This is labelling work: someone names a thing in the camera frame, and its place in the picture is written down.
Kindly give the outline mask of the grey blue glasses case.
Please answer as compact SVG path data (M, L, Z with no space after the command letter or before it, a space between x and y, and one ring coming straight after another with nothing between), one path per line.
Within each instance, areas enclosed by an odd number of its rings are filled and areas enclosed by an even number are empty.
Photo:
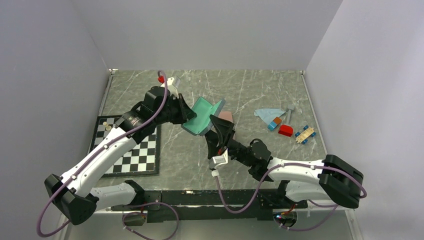
M183 123L181 128L193 136L204 136L213 126L210 115L218 117L225 103L226 100L222 98L212 104L200 96L191 108L196 113L196 117Z

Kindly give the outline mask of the pink glasses case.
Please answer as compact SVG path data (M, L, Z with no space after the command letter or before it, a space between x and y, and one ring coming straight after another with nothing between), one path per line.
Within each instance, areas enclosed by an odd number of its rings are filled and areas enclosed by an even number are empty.
M234 123L231 111L221 111L217 117L220 118L220 120L217 121L219 125L222 125L224 121L231 122L232 124ZM236 130L234 125L232 126L232 132L232 139L236 140Z

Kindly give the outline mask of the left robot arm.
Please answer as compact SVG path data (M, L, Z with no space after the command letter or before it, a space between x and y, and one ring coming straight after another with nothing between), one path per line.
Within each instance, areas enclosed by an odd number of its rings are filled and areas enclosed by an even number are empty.
M119 185L96 188L97 181L125 153L153 134L164 123L180 125L196 117L182 94L154 86L144 100L121 115L105 139L74 168L44 181L53 204L73 225L89 219L94 212L123 205L139 209L145 202L145 190L133 180Z

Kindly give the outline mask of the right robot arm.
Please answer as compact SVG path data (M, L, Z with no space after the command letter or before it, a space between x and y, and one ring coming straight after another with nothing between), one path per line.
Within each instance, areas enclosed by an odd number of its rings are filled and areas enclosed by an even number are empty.
M253 139L248 146L236 141L232 122L215 115L210 115L208 120L213 129L204 137L213 177L219 176L219 168L237 161L260 183L280 184L275 199L282 208L306 200L327 200L344 208L357 209L360 200L368 195L363 187L363 173L334 154L312 161L273 157L259 138Z

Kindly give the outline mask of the blue orange toy block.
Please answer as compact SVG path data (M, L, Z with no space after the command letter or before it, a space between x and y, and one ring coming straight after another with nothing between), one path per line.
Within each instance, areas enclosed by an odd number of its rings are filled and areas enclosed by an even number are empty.
M267 129L271 132L274 131L282 122L282 119L280 117L275 117L267 126Z

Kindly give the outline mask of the black white chessboard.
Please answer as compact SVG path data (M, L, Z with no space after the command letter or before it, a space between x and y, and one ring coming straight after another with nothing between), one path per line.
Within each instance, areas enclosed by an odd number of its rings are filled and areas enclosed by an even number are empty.
M96 148L109 134L110 131L106 131L105 127L113 127L119 118L119 115L104 115L96 118L89 152ZM159 173L160 148L161 127L158 126L151 135L121 156L102 177L156 175Z

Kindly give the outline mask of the red toy block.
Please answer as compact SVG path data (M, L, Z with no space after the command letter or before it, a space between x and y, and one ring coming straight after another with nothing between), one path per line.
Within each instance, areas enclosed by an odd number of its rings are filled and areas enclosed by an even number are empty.
M291 137L294 134L294 130L290 125L282 124L278 129L278 133L286 137Z

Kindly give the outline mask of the grey toy hammer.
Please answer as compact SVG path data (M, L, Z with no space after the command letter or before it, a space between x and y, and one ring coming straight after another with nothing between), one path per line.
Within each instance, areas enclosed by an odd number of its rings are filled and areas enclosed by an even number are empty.
M289 104L287 106L287 116L286 116L286 120L285 120L285 125L289 126L290 125L290 121L291 121L291 116L292 113L294 111L294 105L293 104Z

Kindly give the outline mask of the wooden toy car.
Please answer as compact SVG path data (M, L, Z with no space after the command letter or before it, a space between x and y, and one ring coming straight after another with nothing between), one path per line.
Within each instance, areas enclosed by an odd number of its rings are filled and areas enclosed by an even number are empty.
M312 138L316 135L316 131L313 127L309 127L308 125L305 125L302 132L296 132L295 133L295 141L298 144L305 145L308 142L308 138Z

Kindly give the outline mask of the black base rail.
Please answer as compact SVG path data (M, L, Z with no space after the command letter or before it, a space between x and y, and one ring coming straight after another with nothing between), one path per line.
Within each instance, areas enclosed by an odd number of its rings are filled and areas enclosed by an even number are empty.
M278 195L276 189L261 189L257 193L249 208L242 213L228 212L220 199L217 190L147 190L143 207L147 213L148 223L162 223L175 220L175 214L166 206L156 205L156 202L172 206L178 213L180 220L220 220L220 219L256 219L271 221L273 214L278 211L287 211L291 207L295 210L304 210L308 207L307 201L289 203Z

